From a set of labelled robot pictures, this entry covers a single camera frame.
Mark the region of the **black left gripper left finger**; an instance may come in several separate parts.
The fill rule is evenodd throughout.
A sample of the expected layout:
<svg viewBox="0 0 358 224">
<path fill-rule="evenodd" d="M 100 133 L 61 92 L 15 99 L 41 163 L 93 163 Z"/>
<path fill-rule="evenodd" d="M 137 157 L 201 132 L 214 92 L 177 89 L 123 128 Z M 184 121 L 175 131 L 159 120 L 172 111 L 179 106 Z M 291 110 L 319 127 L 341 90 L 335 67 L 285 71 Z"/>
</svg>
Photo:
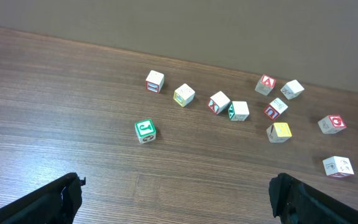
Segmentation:
<svg viewBox="0 0 358 224">
<path fill-rule="evenodd" d="M 0 208 L 0 224 L 72 224 L 86 179 L 71 172 Z"/>
</svg>

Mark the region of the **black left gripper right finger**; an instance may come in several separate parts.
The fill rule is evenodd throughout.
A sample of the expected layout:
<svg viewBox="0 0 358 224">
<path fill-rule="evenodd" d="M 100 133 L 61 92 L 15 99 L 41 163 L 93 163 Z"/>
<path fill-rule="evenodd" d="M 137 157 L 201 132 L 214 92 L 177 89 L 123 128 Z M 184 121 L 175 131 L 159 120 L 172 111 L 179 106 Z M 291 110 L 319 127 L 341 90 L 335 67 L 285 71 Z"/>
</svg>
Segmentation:
<svg viewBox="0 0 358 224">
<path fill-rule="evenodd" d="M 358 211 L 280 173 L 269 182 L 272 213 L 282 224 L 358 224 Z"/>
</svg>

